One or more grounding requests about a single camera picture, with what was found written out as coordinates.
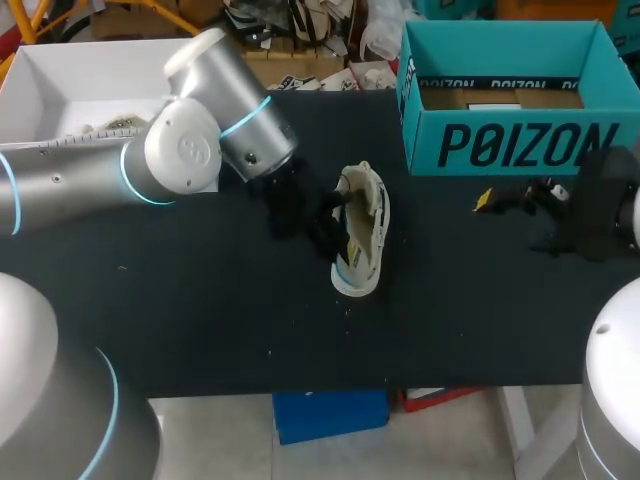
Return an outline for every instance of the shoe sole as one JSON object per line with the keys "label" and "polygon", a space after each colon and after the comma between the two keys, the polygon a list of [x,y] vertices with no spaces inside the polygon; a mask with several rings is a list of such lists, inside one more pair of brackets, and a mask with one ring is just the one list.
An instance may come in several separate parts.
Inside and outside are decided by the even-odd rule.
{"label": "shoe sole", "polygon": [[[387,230],[389,230],[389,223],[391,223],[391,202],[389,202],[389,194],[387,193],[387,187],[374,170],[371,170],[371,174],[374,176],[376,182],[381,184],[384,189],[384,201],[385,201],[385,211],[384,211],[384,221],[382,222],[382,249],[384,250],[384,242],[387,238]],[[362,288],[355,288],[351,284],[345,282],[340,274],[338,273],[338,267],[336,264],[331,265],[331,283],[335,287],[338,292],[346,295],[348,297],[365,297],[373,292],[378,286],[378,281],[380,280],[380,271],[382,270],[382,252],[380,253],[380,257],[378,258],[378,268],[376,269],[373,276],[367,280]]]}

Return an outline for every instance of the white sneaker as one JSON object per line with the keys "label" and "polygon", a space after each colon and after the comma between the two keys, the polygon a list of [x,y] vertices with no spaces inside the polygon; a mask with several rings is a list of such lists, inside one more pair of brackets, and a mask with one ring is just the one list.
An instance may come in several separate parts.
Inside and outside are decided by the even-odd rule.
{"label": "white sneaker", "polygon": [[349,234],[348,263],[338,255],[331,266],[331,282],[340,293],[363,297],[378,285],[384,238],[389,228],[389,195],[382,179],[367,162],[342,169],[336,187],[352,199],[333,211]]}

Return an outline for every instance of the black table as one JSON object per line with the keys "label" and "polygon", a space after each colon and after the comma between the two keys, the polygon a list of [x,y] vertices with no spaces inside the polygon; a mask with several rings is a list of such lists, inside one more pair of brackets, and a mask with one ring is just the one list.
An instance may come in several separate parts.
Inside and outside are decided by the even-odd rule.
{"label": "black table", "polygon": [[392,92],[276,101],[327,185],[366,159],[390,191],[370,297],[338,294],[306,239],[273,242],[241,184],[3,239],[0,271],[148,396],[581,381],[591,324],[639,263],[532,253],[544,218],[471,212],[522,178],[410,177]]}

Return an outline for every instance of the yellow tag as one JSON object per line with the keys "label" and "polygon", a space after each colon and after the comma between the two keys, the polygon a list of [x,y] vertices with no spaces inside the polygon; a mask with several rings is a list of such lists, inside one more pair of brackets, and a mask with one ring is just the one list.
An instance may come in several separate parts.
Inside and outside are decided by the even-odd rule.
{"label": "yellow tag", "polygon": [[347,244],[347,255],[349,257],[349,266],[354,267],[355,265],[354,260],[356,258],[356,253],[358,253],[359,247],[358,245],[356,245],[356,243],[352,240],[349,240],[349,243]]}
{"label": "yellow tag", "polygon": [[474,212],[477,212],[487,204],[487,202],[489,201],[489,197],[491,196],[492,190],[493,189],[490,188],[480,196],[480,198],[478,199],[478,202],[476,203],[476,208],[473,209]]}

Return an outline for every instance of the white box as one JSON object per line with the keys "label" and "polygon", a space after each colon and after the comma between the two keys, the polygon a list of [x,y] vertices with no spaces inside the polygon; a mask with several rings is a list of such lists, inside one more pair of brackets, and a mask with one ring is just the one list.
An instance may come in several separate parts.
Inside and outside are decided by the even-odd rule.
{"label": "white box", "polygon": [[0,143],[78,135],[130,115],[150,120],[169,94],[162,68],[187,41],[20,47],[0,89]]}

